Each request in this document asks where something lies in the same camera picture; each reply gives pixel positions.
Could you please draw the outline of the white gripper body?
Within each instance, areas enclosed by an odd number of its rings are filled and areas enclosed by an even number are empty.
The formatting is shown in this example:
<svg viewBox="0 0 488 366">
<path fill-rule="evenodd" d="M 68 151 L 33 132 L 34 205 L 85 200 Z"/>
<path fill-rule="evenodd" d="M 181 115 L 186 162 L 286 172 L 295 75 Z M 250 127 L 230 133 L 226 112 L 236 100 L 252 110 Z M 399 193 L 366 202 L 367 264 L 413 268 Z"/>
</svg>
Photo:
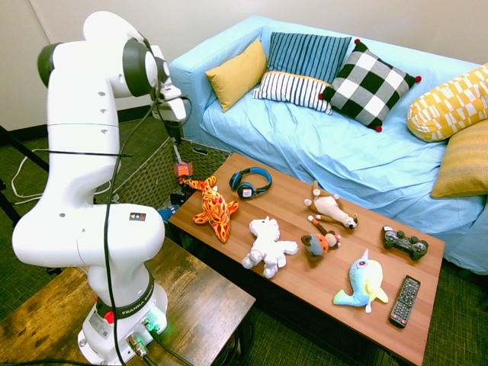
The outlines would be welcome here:
<svg viewBox="0 0 488 366">
<path fill-rule="evenodd" d="M 187 112 L 183 98 L 159 99 L 156 106 L 152 108 L 152 115 L 157 120 L 184 123 Z"/>
</svg>

